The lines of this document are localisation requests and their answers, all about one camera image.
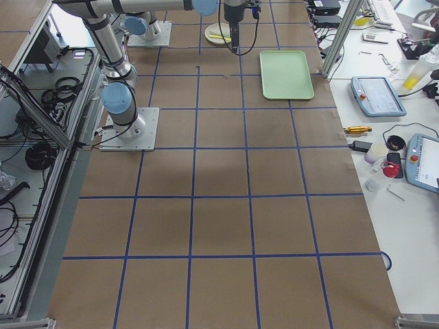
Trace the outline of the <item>red round object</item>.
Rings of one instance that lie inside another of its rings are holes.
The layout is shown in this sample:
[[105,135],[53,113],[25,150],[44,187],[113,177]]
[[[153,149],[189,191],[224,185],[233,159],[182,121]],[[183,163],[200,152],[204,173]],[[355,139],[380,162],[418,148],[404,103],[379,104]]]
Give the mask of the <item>red round object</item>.
[[399,174],[400,166],[393,162],[385,161],[381,163],[381,169],[384,176],[388,178],[396,178]]

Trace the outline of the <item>upper teach pendant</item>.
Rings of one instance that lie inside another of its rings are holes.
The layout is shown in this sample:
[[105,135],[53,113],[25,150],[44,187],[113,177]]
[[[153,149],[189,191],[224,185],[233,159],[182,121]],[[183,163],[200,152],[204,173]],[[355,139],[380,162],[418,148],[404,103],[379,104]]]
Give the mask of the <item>upper teach pendant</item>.
[[351,90],[368,117],[404,117],[407,112],[386,77],[351,78]]

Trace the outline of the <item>white lilac cup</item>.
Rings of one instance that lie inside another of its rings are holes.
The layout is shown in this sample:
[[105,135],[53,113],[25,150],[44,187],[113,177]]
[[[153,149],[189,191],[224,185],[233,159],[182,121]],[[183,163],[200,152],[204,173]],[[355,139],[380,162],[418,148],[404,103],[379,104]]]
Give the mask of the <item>white lilac cup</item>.
[[364,156],[364,160],[369,164],[374,164],[376,161],[385,158],[388,154],[388,148],[381,143],[373,143]]

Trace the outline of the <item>black power adapter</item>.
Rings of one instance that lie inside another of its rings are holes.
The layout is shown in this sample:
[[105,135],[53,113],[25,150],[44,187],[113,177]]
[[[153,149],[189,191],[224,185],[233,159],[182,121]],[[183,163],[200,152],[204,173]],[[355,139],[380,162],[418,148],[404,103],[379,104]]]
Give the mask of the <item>black power adapter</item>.
[[362,153],[367,153],[369,149],[371,148],[372,143],[365,142],[365,141],[353,141],[348,145],[348,147],[353,151],[359,151]]

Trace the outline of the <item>black smartphone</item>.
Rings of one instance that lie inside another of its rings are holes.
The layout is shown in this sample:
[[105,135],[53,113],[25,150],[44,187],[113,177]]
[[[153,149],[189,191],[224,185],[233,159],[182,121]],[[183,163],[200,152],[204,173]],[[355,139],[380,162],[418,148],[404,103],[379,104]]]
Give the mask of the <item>black smartphone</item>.
[[391,162],[394,167],[398,169],[398,173],[395,175],[395,178],[402,179],[403,178],[403,166],[401,162],[400,153],[390,152],[387,154],[387,161]]

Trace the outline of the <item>silver allen key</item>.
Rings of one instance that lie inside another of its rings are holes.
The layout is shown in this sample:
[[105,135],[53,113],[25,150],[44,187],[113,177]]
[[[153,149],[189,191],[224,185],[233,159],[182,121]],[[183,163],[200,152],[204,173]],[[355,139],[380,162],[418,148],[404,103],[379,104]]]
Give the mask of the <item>silver allen key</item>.
[[398,198],[399,200],[401,200],[402,202],[405,202],[405,198],[402,197],[402,196],[400,196],[397,192],[395,192],[395,191],[392,189],[392,185],[391,185],[391,184],[389,184],[389,185],[386,186],[386,191],[389,192],[391,195],[397,197],[397,198]]

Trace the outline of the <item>teach pendant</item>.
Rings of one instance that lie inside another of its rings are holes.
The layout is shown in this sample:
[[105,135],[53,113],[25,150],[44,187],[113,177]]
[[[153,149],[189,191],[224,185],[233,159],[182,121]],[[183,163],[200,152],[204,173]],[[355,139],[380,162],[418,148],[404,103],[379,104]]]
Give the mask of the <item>teach pendant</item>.
[[438,193],[438,139],[415,134],[407,145],[405,177],[409,184]]
[[351,90],[368,117],[404,117],[407,112],[386,77],[351,78]]

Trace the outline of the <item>grey control box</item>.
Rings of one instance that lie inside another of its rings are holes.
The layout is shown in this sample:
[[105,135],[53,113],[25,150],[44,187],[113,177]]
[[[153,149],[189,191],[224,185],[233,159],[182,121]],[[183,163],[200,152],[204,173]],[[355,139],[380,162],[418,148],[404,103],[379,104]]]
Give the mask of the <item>grey control box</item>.
[[46,69],[53,73],[54,69],[51,65],[55,63],[59,53],[59,44],[51,33],[48,22],[46,22],[36,37],[24,63],[44,64]]

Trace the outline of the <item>aluminium frame post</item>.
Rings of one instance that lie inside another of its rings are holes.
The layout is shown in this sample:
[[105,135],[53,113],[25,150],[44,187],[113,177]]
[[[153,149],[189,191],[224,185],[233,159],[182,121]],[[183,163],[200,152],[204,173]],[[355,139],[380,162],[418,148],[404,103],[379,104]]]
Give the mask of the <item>aluminium frame post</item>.
[[329,73],[336,62],[337,57],[340,54],[344,41],[351,30],[351,27],[357,17],[360,7],[362,6],[363,0],[350,0],[347,4],[346,10],[342,17],[342,22],[337,29],[335,38],[330,46],[329,52],[324,60],[322,70],[320,74],[323,77],[328,77]]

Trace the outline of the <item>black bowl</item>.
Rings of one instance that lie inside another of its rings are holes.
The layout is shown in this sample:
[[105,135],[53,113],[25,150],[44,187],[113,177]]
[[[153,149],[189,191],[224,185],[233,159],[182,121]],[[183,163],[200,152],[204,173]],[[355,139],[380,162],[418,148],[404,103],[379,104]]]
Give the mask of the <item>black bowl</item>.
[[390,151],[401,151],[405,148],[406,143],[402,137],[390,135],[387,137],[385,145]]

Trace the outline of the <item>lower teach pendant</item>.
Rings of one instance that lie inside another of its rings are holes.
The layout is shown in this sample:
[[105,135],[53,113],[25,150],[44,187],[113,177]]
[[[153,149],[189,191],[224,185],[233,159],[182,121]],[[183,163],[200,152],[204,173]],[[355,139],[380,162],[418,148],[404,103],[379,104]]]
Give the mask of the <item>lower teach pendant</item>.
[[407,145],[405,177],[409,184],[438,193],[438,139],[415,134]]

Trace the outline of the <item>white round plate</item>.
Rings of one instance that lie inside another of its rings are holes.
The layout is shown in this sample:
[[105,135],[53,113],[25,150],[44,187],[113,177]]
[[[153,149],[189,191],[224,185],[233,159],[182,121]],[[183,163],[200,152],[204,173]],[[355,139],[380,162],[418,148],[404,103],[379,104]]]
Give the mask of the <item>white round plate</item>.
[[231,42],[230,29],[226,23],[214,23],[204,31],[205,38],[215,45],[225,45]]

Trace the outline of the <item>yellow liquid bottle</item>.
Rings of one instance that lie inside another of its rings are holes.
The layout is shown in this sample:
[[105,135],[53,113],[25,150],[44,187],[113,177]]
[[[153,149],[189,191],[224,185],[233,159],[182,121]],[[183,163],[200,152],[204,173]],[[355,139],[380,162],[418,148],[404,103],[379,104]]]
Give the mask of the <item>yellow liquid bottle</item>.
[[426,74],[434,70],[438,64],[438,56],[432,52],[421,55],[418,62],[403,83],[405,89],[411,90]]

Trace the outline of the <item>metal shelf rack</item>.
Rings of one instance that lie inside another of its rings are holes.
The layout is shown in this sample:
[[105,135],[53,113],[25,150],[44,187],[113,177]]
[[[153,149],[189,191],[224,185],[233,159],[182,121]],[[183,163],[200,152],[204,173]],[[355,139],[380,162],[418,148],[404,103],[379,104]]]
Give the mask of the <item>metal shelf rack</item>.
[[[25,64],[48,22],[60,53],[50,73]],[[50,1],[1,2],[1,323],[32,319],[47,232],[69,158],[101,84],[82,24]]]

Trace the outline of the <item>light green tray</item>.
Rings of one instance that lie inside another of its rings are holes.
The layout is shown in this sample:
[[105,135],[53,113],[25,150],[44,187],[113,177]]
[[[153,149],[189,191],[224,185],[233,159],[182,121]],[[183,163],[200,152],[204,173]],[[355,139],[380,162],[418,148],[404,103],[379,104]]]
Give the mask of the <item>light green tray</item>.
[[310,100],[313,84],[303,51],[261,51],[263,96],[269,100]]

